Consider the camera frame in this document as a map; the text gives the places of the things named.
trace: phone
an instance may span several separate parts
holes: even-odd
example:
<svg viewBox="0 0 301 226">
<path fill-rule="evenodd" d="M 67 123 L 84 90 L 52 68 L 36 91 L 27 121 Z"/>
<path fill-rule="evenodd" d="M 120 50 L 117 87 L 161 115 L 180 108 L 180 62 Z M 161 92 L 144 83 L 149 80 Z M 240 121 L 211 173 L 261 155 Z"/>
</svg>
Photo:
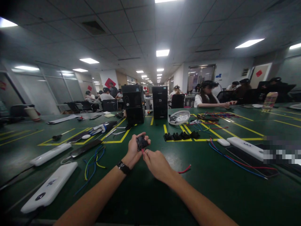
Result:
<svg viewBox="0 0 301 226">
<path fill-rule="evenodd" d="M 253 156 L 249 155 L 248 153 L 244 152 L 243 150 L 237 147 L 230 146 L 227 147 L 226 150 L 232 155 L 234 155 L 236 158 L 241 160 L 246 165 L 253 166 L 253 167 L 272 167 L 269 164 L 263 164 L 262 161 L 259 161 L 258 159 L 254 158 Z M 279 174 L 277 170 L 273 170 L 273 169 L 254 169 L 254 170 L 256 170 L 261 175 L 264 175 L 265 177 L 272 177 Z"/>
</svg>

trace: wristwatch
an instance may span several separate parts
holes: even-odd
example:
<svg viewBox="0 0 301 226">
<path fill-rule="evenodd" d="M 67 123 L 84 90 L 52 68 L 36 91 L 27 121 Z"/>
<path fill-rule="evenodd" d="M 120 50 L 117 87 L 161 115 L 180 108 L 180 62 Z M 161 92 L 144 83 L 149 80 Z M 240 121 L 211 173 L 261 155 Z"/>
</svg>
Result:
<svg viewBox="0 0 301 226">
<path fill-rule="evenodd" d="M 122 161 L 117 163 L 117 166 L 124 174 L 128 174 L 131 171 L 130 168 L 126 166 Z"/>
</svg>

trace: white controller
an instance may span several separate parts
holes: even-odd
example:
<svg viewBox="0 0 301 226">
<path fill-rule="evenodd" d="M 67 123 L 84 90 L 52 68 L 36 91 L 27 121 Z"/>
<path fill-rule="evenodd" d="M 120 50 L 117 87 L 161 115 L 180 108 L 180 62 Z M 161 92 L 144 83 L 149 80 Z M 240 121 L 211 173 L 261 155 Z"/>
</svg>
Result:
<svg viewBox="0 0 301 226">
<path fill-rule="evenodd" d="M 62 153 L 63 151 L 65 151 L 69 148 L 71 148 L 70 143 L 61 144 L 61 145 L 55 147 L 54 149 L 51 149 L 50 151 L 34 158 L 29 163 L 32 165 L 35 165 L 35 166 L 42 165 L 43 163 L 47 162 L 48 160 L 52 159 L 53 157 L 57 156 L 58 154 Z"/>
<path fill-rule="evenodd" d="M 243 150 L 244 152 L 247 152 L 249 155 L 263 162 L 264 159 L 263 149 L 256 147 L 255 145 L 250 144 L 237 137 L 227 138 L 227 141 L 233 146 L 238 147 L 239 149 Z"/>
<path fill-rule="evenodd" d="M 60 166 L 39 190 L 22 207 L 22 213 L 29 213 L 41 206 L 48 206 L 61 191 L 77 167 L 77 162 Z"/>
</svg>

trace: black cable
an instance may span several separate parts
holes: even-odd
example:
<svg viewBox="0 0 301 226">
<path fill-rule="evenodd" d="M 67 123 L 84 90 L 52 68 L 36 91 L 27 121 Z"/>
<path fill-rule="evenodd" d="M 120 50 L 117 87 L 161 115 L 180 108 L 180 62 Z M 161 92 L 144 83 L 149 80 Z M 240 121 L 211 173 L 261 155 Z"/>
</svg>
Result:
<svg viewBox="0 0 301 226">
<path fill-rule="evenodd" d="M 30 170 L 30 169 L 33 168 L 33 167 L 34 167 L 34 165 L 32 165 L 32 166 L 29 167 L 29 168 L 24 169 L 21 173 L 15 175 L 14 177 L 12 177 L 12 178 L 9 179 L 8 181 L 6 181 L 6 182 L 1 186 L 0 191 L 3 190 L 4 188 L 6 188 L 6 187 L 8 186 L 8 184 L 9 184 L 13 179 L 17 178 L 19 175 L 21 175 L 22 173 L 24 173 L 24 172 Z"/>
</svg>

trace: black box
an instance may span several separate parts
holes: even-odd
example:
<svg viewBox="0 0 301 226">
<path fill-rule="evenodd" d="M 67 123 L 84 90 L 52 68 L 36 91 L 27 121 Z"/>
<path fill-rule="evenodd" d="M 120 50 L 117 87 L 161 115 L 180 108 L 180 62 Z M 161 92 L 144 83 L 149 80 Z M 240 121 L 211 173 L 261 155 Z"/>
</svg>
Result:
<svg viewBox="0 0 301 226">
<path fill-rule="evenodd" d="M 168 115 L 167 86 L 153 86 L 154 118 L 165 119 Z"/>
<path fill-rule="evenodd" d="M 141 85 L 121 86 L 126 117 L 130 125 L 144 123 L 145 104 Z"/>
</svg>

